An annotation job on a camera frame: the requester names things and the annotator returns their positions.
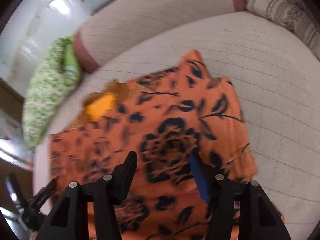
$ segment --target beige patterned cloth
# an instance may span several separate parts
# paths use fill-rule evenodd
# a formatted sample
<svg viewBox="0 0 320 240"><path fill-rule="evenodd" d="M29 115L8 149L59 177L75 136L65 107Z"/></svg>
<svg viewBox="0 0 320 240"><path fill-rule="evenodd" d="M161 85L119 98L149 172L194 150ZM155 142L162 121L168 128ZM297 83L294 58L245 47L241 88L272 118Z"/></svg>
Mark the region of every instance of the beige patterned cloth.
<svg viewBox="0 0 320 240"><path fill-rule="evenodd" d="M297 5L285 0L249 0L247 10L271 20L295 34L320 59L320 33Z"/></svg>

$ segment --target yellow object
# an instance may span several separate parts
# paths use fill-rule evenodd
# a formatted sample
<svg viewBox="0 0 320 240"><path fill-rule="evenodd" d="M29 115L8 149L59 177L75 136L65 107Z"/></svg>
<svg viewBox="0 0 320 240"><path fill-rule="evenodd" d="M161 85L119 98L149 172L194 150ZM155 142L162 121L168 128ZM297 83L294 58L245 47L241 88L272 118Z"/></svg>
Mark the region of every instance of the yellow object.
<svg viewBox="0 0 320 240"><path fill-rule="evenodd" d="M85 113L91 121L97 121L115 106L115 102L116 96L114 93L104 93L99 99L87 106Z"/></svg>

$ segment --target silver rivet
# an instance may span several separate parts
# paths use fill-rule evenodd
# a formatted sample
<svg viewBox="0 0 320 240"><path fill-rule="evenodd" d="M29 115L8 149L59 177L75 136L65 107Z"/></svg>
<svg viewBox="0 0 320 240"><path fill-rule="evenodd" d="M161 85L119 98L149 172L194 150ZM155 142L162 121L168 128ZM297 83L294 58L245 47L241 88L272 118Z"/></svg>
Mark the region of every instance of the silver rivet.
<svg viewBox="0 0 320 240"><path fill-rule="evenodd" d="M259 182L256 181L256 180L254 180L254 179L251 180L250 183L251 183L251 185L254 186L254 187L257 187L257 186L259 185Z"/></svg>
<svg viewBox="0 0 320 240"><path fill-rule="evenodd" d="M224 180L224 176L222 174L217 174L216 179L217 180Z"/></svg>
<svg viewBox="0 0 320 240"><path fill-rule="evenodd" d="M78 185L76 181L70 182L69 187L74 188Z"/></svg>
<svg viewBox="0 0 320 240"><path fill-rule="evenodd" d="M112 175L111 174L107 174L103 176L103 180L108 181L112 179Z"/></svg>

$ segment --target green floral fabric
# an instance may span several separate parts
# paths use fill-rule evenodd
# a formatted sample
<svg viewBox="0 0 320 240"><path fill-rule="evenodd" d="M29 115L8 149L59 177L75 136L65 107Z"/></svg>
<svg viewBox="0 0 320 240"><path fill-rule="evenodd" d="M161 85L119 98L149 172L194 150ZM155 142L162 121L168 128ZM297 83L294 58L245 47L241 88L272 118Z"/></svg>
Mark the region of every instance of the green floral fabric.
<svg viewBox="0 0 320 240"><path fill-rule="evenodd" d="M72 38L58 38L36 68L26 94L22 122L29 145L40 142L58 107L78 86L81 76Z"/></svg>

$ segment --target orange floral cloth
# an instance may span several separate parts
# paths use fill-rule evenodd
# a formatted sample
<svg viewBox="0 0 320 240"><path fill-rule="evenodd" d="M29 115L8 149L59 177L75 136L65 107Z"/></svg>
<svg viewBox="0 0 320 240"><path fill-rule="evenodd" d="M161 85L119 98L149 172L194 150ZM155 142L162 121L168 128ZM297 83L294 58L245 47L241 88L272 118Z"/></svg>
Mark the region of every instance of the orange floral cloth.
<svg viewBox="0 0 320 240"><path fill-rule="evenodd" d="M138 166L128 197L115 207L122 239L202 239L212 211L199 197L188 154L199 152L232 180L257 173L234 87L228 77L211 78L196 50L176 67L127 84L138 85L139 92L98 122L52 135L57 196L70 181L84 184L111 173L135 151ZM89 234L95 239L92 206Z"/></svg>

